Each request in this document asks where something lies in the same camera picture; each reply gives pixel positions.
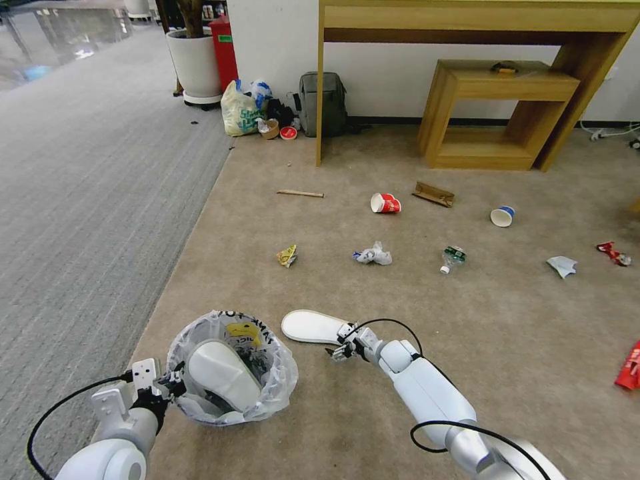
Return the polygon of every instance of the reflective floor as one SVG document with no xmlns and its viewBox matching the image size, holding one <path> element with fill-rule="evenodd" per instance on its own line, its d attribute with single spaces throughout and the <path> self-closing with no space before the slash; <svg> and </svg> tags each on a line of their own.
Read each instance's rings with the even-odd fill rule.
<svg viewBox="0 0 640 480">
<path fill-rule="evenodd" d="M 88 58 L 130 37 L 135 29 L 122 9 L 38 8 L 43 2 L 0 13 L 0 93 L 38 79 L 60 65 Z"/>
</svg>

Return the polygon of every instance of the beige carpet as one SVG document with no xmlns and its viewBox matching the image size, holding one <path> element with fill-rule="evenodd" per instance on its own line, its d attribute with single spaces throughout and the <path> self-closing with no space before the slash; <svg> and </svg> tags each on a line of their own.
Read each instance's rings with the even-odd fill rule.
<svg viewBox="0 0 640 480">
<path fill-rule="evenodd" d="M 640 195 L 640 155 L 621 139 L 592 144 L 576 132 L 546 174 L 434 171 L 418 162 L 416 132 L 376 127 L 334 139 L 319 169 L 313 140 L 238 140 L 134 358 L 164 362 L 172 338 L 211 309 L 256 315 L 277 333 L 293 309 L 393 317 L 416 330 L 482 426 L 530 440 L 567 478 L 637 478 L 640 392 L 613 380 L 640 337 L 640 265 L 617 267 L 594 245 L 616 240 L 640 260 L 640 222 L 625 211 Z M 455 192 L 455 206 L 412 197 L 417 179 Z M 326 198 L 276 195 L 281 188 Z M 374 215 L 377 191 L 396 194 L 402 213 Z M 509 229 L 489 222 L 502 203 L 517 210 Z M 392 265 L 351 259 L 376 240 Z M 275 254 L 291 243 L 299 258 L 287 270 Z M 467 250 L 468 264 L 444 277 L 440 252 L 450 243 Z M 545 264 L 555 255 L 577 260 L 578 273 L 560 279 Z M 395 326 L 375 330 L 406 337 Z M 413 419 L 376 368 L 286 344 L 300 370 L 291 406 L 226 429 L 172 409 L 153 480 L 466 478 L 447 455 L 411 444 Z"/>
</svg>

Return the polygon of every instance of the yellow wrapper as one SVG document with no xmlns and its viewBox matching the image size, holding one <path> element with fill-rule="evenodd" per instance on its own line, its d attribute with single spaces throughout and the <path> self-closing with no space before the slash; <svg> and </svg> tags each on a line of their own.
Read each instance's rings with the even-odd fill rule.
<svg viewBox="0 0 640 480">
<path fill-rule="evenodd" d="M 278 258 L 278 262 L 283 267 L 289 268 L 293 262 L 295 262 L 298 255 L 295 252 L 296 246 L 292 245 L 288 249 L 282 250 L 282 252 L 278 252 L 276 257 Z"/>
</svg>

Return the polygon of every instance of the yellow label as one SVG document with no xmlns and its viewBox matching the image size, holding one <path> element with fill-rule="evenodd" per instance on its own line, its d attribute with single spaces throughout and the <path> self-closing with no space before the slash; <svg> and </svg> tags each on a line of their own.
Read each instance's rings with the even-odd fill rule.
<svg viewBox="0 0 640 480">
<path fill-rule="evenodd" d="M 230 323 L 227 325 L 227 332 L 232 337 L 247 337 L 254 346 L 260 346 L 260 335 L 258 326 L 252 323 Z"/>
</svg>

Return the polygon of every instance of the baseboard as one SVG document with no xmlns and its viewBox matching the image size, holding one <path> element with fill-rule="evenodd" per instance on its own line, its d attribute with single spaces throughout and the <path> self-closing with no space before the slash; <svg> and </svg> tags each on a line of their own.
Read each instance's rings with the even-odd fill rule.
<svg viewBox="0 0 640 480">
<path fill-rule="evenodd" d="M 420 117 L 358 117 L 349 116 L 350 123 L 363 125 L 370 123 L 372 125 L 420 125 L 422 118 Z M 504 127 L 508 119 L 468 119 L 468 118 L 452 118 L 449 120 L 450 125 L 456 126 L 476 126 L 476 127 Z M 584 120 L 585 127 L 590 128 L 627 128 L 628 121 L 599 121 Z"/>
</svg>

